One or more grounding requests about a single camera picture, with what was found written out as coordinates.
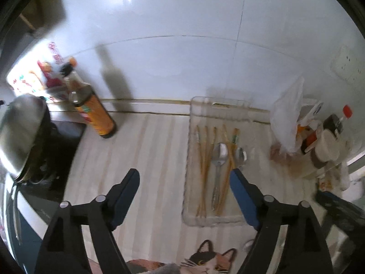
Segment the pot lid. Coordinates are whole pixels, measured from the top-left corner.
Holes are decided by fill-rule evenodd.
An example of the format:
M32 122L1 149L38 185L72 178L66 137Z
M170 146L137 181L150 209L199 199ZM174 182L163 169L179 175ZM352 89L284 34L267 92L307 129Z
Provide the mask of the pot lid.
M13 179L24 168L46 110L43 98L25 94L9 104L0 121L0 160Z

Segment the white plastic bag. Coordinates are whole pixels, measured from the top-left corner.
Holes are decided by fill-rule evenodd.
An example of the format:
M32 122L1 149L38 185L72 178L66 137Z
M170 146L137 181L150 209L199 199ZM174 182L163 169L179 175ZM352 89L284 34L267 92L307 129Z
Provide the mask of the white plastic bag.
M300 144L296 143L297 121L302 108L304 78L302 76L286 90L273 104L270 111L271 129L281 144L280 153L295 153Z

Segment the wooden chopstick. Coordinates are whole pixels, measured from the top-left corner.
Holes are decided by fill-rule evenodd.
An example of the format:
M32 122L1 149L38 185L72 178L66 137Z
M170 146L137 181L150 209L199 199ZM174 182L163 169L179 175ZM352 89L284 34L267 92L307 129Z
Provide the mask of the wooden chopstick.
M214 144L216 140L217 128L216 127L213 128L213 137L211 139L209 149L208 149L208 141L209 141L208 127L205 126L204 130L206 134L205 153L203 155L203 153L200 152L201 162L202 162L202 166L200 167L202 190L201 190L200 204L198 206L196 216L207 217L207 209L206 209L207 181L208 181L210 162L212 159Z
M204 185L204 170L203 170L203 166L204 166L204 155L203 155L203 148L201 145L201 135L200 135L200 128L199 125L196 126L196 130L195 130L195 135L196 135L196 143L198 146L198 153L199 153L199 160L200 160L200 180L201 180L201 188L203 189L203 185ZM201 213L201 205L199 204L198 209L196 210L196 216L199 216Z
M229 174L230 174L231 170L236 168L236 161L234 159L233 154L237 148L237 142L238 142L239 135L240 135L240 130L238 128L235 128L233 130L232 142L229 142L228 136L227 136L226 125L225 124L223 125L223 136L224 136L224 140L227 144L227 148L228 148L229 164L228 164L228 168L226 169L226 174L224 176L224 182L223 182L223 186L222 186L222 190L221 190L221 197L219 199L218 209L216 211L217 216L222 215L224 205L226 204L227 193L229 190Z

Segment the cat mat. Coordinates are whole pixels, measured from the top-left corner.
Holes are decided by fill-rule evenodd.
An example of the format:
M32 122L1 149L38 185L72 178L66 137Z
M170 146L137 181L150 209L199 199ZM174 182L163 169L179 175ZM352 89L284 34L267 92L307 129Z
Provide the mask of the cat mat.
M127 262L132 274L229 274L232 263L237 256L235 248L228 249L224 253L214 251L213 243L205 240L189 258L179 266L175 263L165 264L145 259L135 259ZM91 262L93 274L102 273L99 265Z

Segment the spoon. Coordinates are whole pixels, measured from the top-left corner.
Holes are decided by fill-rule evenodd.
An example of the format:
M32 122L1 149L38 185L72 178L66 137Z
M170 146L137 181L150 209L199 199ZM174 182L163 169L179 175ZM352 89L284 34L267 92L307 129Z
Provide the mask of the spoon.
M235 153L235 159L236 159L236 164L238 166L237 168L242 172L243 165L247 161L247 153L245 150L243 150L242 147L237 148Z
M215 180L214 180L214 189L212 196L212 210L216 210L218 208L219 197L220 197L220 167L227 161L228 157L228 148L224 143L218 143L216 147L213 149L212 160L211 162L216 167L215 170Z

